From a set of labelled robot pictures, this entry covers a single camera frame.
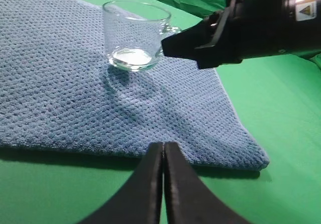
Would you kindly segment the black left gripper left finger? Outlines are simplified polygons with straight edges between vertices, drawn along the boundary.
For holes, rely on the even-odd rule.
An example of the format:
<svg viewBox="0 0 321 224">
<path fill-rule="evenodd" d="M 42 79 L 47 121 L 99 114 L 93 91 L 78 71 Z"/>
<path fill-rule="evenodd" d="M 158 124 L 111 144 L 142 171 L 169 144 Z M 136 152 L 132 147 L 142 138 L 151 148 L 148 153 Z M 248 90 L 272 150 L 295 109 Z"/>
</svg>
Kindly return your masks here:
<svg viewBox="0 0 321 224">
<path fill-rule="evenodd" d="M 162 196 L 163 144 L 151 143 L 121 188 L 80 223 L 159 223 Z"/>
</svg>

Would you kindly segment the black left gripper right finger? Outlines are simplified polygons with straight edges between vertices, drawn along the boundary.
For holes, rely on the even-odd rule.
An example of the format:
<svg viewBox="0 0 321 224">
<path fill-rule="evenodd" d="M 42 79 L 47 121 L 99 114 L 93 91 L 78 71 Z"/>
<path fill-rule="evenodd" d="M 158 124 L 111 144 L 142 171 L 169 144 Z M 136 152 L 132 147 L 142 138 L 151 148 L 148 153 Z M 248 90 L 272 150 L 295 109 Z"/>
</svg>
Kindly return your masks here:
<svg viewBox="0 0 321 224">
<path fill-rule="evenodd" d="M 175 142 L 164 145 L 164 185 L 168 223 L 249 223 L 209 190 Z"/>
</svg>

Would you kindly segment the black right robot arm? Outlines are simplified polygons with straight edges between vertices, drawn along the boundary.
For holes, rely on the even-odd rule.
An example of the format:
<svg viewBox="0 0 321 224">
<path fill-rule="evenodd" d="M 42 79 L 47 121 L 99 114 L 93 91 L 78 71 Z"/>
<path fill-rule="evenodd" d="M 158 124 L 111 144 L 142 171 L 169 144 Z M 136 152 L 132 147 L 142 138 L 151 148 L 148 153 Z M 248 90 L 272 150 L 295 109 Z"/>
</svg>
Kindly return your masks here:
<svg viewBox="0 0 321 224">
<path fill-rule="evenodd" d="M 225 0 L 225 8 L 162 40 L 165 56 L 195 60 L 199 69 L 244 59 L 320 52 L 320 0 Z M 198 178 L 179 146 L 164 146 L 169 223 L 246 223 Z"/>
</svg>

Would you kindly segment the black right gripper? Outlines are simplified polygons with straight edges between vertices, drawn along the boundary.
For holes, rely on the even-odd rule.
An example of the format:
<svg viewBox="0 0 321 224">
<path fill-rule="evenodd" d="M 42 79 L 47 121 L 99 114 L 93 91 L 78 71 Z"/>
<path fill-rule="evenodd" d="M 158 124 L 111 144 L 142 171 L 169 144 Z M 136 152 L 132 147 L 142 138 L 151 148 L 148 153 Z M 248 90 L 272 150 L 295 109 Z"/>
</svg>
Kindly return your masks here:
<svg viewBox="0 0 321 224">
<path fill-rule="evenodd" d="M 199 69 L 238 64 L 278 53 L 287 0 L 225 0 L 194 26 L 161 41 L 167 57 L 196 61 Z"/>
</svg>

